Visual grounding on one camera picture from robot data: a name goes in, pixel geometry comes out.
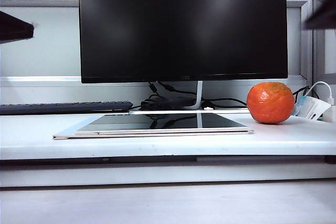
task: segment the black object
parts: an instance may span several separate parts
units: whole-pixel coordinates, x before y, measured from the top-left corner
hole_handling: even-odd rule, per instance
[[[286,0],[79,2],[83,83],[287,77]]]
[[[192,106],[194,104],[194,98],[177,97],[166,99],[164,97],[156,97],[141,102],[140,110],[183,110],[183,107]]]
[[[77,102],[77,103],[41,103],[41,104],[2,104],[0,115],[29,114],[70,114],[127,111],[133,104],[128,101],[113,102]]]
[[[324,156],[324,161],[327,164],[336,164],[336,156],[335,155],[326,155]]]
[[[336,28],[336,0],[323,0],[305,22],[305,29],[334,29]]]
[[[0,44],[21,39],[30,39],[34,26],[7,13],[0,12]]]

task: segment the white desk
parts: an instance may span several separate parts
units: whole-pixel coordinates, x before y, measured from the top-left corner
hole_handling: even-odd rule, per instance
[[[67,186],[213,182],[336,177],[323,155],[336,155],[336,125],[297,117],[278,125],[256,123],[249,114],[226,117],[255,130],[249,135],[129,137],[53,140],[52,135],[91,114],[1,117],[1,186]],[[249,160],[234,155],[305,155]],[[192,156],[194,162],[29,166],[29,159]]]
[[[278,125],[250,114],[226,114],[250,135],[53,140],[52,135],[96,114],[1,116],[1,159],[160,155],[336,155],[336,124],[291,116]]]
[[[2,116],[1,158],[10,161],[193,155],[197,161],[3,166],[0,171],[2,187],[81,187],[3,191],[0,194],[1,223],[320,224],[336,221],[335,180],[214,183],[336,177],[335,165],[326,164],[321,158],[321,155],[336,155],[334,124],[290,118],[280,125],[262,125],[255,123],[248,114],[233,114],[226,116],[253,128],[255,133],[86,140],[51,138],[53,133],[90,116]],[[239,156],[228,158],[241,154],[309,156],[307,159],[296,157],[278,162],[275,158],[252,163],[242,162]],[[90,186],[166,182],[207,184]]]

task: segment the charger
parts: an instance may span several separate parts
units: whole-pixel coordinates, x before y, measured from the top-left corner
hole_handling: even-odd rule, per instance
[[[316,86],[316,84],[324,84],[329,88],[329,97],[327,98],[327,103],[329,103],[331,107],[328,108],[326,111],[324,111],[323,120],[325,122],[336,123],[336,105],[335,105],[334,98],[332,97],[331,87],[324,81],[318,81],[310,88],[307,94]]]

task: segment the monitor logo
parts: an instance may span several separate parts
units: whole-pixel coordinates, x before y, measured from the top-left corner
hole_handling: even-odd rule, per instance
[[[191,76],[181,76],[181,80],[183,81],[190,81]]]

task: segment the white cable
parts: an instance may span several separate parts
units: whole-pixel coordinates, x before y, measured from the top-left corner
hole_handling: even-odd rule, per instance
[[[307,94],[309,94],[310,93],[310,91],[312,91],[313,90],[313,88],[317,85],[317,84],[324,84],[324,85],[327,85],[328,86],[328,88],[329,88],[329,98],[332,98],[332,91],[331,91],[331,87],[329,86],[329,84],[327,84],[326,82],[324,82],[324,81],[318,81],[318,82],[315,82],[314,83],[314,85],[313,86],[311,86],[311,88],[310,88],[310,90],[308,90],[308,92],[306,93],[306,95]]]
[[[310,90],[308,90],[308,92],[306,93],[306,95],[308,95],[317,84],[324,84],[324,85],[326,85],[329,88],[329,98],[327,99],[327,101],[328,101],[329,104],[334,105],[334,98],[332,97],[331,87],[326,82],[324,82],[324,81],[315,82],[314,85],[311,86]]]

